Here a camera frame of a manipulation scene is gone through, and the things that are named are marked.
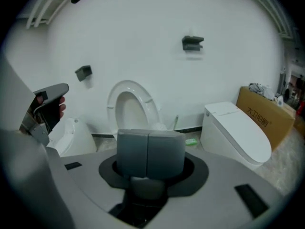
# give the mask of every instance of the toilet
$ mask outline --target toilet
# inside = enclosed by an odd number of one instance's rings
[[[80,119],[68,118],[65,122],[64,136],[54,145],[60,157],[84,155],[97,151],[94,139],[87,125]]]
[[[118,129],[152,129],[160,123],[156,104],[150,94],[134,81],[121,81],[111,90],[107,102],[111,134]]]
[[[231,102],[205,106],[200,142],[205,151],[235,159],[252,170],[271,156],[265,133]]]

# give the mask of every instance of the white toilet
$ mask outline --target white toilet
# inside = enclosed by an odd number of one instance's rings
[[[117,138],[118,129],[152,129],[160,123],[153,98],[137,82],[121,81],[111,90],[107,102],[111,133]]]
[[[205,106],[200,142],[205,151],[235,159],[252,170],[271,156],[265,133],[230,102]]]
[[[87,125],[80,119],[68,118],[65,122],[64,136],[49,147],[57,150],[60,157],[83,155],[97,151],[94,139]]]

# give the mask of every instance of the floor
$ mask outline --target floor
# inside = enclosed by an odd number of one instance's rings
[[[186,139],[196,138],[197,145],[187,146],[203,150],[199,139],[200,132],[187,133]],[[114,138],[94,137],[98,152],[116,148]],[[281,145],[272,153],[271,158],[255,172],[267,180],[283,195],[292,192],[305,169],[305,146],[303,137],[293,128]]]

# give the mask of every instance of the black strip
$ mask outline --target black strip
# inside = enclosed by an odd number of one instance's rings
[[[65,165],[67,170],[72,170],[72,169],[80,167],[80,166],[81,166],[81,164],[78,162],[74,162],[74,163]]]
[[[199,131],[202,131],[202,126],[183,129],[183,130],[176,130],[176,132],[180,132],[180,133],[190,133],[190,132],[199,132]]]
[[[114,138],[112,134],[92,134],[93,137]]]
[[[209,177],[209,168],[200,158],[185,152],[180,175],[166,180],[168,197],[191,196],[203,187]]]
[[[190,133],[190,132],[199,132],[199,131],[202,131],[202,126],[183,129],[183,130],[176,130],[176,132],[180,132],[180,133]],[[114,138],[112,134],[91,134],[91,135],[93,137]]]
[[[259,217],[269,207],[262,201],[258,194],[250,187],[249,184],[234,187],[238,195],[241,197],[253,218]]]
[[[116,165],[116,155],[105,159],[99,166],[100,176],[114,188],[128,189],[130,181],[127,177],[119,174]]]

